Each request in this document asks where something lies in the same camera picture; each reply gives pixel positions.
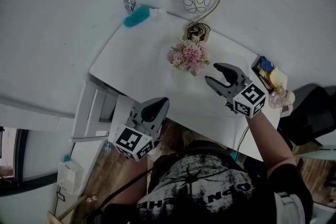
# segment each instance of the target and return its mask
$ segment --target white table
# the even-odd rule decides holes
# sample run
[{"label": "white table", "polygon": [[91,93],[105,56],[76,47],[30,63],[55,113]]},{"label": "white table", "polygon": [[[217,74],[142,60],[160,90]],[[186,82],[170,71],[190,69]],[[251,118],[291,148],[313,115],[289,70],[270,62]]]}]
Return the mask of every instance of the white table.
[{"label": "white table", "polygon": [[[167,62],[166,53],[182,38],[183,27],[188,23],[167,14],[160,21],[149,18],[133,28],[122,25],[106,44],[90,73],[138,102],[168,97],[169,119],[236,149],[247,127],[246,119],[224,106],[226,99],[205,83],[204,76],[225,82],[224,76],[212,64],[230,63],[240,67],[267,93],[251,70],[257,55],[212,31],[207,42],[211,64],[196,78],[189,73],[177,72]],[[263,112],[277,127],[281,110],[271,109],[266,101]],[[250,131],[239,151],[261,160]]]}]

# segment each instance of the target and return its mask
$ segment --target white wall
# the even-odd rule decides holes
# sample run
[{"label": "white wall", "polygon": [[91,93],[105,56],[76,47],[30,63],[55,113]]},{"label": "white wall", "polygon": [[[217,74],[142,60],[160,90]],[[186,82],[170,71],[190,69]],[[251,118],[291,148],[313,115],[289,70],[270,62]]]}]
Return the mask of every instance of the white wall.
[{"label": "white wall", "polygon": [[56,183],[26,193],[0,198],[0,222],[3,224],[46,224],[52,211]]},{"label": "white wall", "polygon": [[4,128],[1,142],[0,166],[14,167],[15,128]]},{"label": "white wall", "polygon": [[316,138],[318,142],[324,145],[336,145],[336,130]]},{"label": "white wall", "polygon": [[71,132],[29,131],[25,158],[24,180],[58,170],[58,163],[70,153]]},{"label": "white wall", "polygon": [[[186,17],[175,0],[141,0]],[[336,0],[222,0],[213,30],[266,55],[289,87],[336,83]],[[125,17],[122,0],[0,0],[0,94],[74,113],[80,82]]]},{"label": "white wall", "polygon": [[327,224],[330,218],[336,213],[334,208],[314,202],[313,218],[317,218],[314,224]]},{"label": "white wall", "polygon": [[329,151],[319,150],[319,151],[313,151],[313,152],[309,152],[305,154],[296,155],[296,157],[336,161],[336,151],[335,150],[329,150]]}]

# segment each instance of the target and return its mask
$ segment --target pink flower bouquet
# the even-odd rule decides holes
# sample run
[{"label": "pink flower bouquet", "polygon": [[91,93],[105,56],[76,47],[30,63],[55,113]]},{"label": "pink flower bouquet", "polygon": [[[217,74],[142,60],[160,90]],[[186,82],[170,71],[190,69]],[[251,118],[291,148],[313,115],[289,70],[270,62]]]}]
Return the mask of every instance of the pink flower bouquet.
[{"label": "pink flower bouquet", "polygon": [[193,76],[200,74],[210,64],[206,43],[196,36],[192,40],[181,40],[176,47],[172,47],[167,53],[167,60],[175,69],[189,71]]}]

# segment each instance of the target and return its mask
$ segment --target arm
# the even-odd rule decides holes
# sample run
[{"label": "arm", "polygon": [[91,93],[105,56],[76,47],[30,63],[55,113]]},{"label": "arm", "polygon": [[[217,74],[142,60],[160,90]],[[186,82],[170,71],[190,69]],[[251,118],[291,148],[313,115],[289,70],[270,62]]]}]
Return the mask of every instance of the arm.
[{"label": "arm", "polygon": [[[135,162],[129,159],[126,163],[122,178],[119,181],[119,185],[123,186],[138,175],[147,170],[147,156],[141,161]],[[147,192],[147,177],[143,176],[129,188],[125,189],[122,193],[117,195],[113,202],[115,204],[131,205],[139,201]]]},{"label": "arm", "polygon": [[268,176],[282,164],[296,165],[288,145],[261,111],[252,119],[246,119],[266,165]]}]

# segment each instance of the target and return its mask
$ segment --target wooden floor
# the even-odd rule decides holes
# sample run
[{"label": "wooden floor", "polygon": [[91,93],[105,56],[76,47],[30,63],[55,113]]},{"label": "wooden floor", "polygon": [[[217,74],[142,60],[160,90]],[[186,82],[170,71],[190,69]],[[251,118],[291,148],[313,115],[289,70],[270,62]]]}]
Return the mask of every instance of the wooden floor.
[{"label": "wooden floor", "polygon": [[[156,149],[156,154],[149,156],[148,167],[152,167],[153,162],[161,155],[181,151],[184,146],[182,133],[188,131],[190,130],[167,119],[161,131],[162,141]],[[192,133],[197,140],[209,140],[197,133]],[[302,154],[313,151],[315,148],[317,148],[315,144],[308,144],[304,147],[295,146],[293,153],[295,155]],[[245,158],[243,154],[238,154],[240,166],[243,165]],[[112,152],[108,154],[102,149],[83,192],[89,197],[96,195],[98,200],[91,203],[82,202],[74,214],[72,223],[82,223],[85,215],[96,209],[107,196],[121,187],[120,179],[123,175],[126,161],[127,159],[116,150],[112,150]],[[335,165],[335,162],[303,159],[301,173],[304,182],[312,193],[314,201],[327,206],[336,207],[336,204],[329,201],[330,188],[324,186],[324,182],[333,165]]]}]

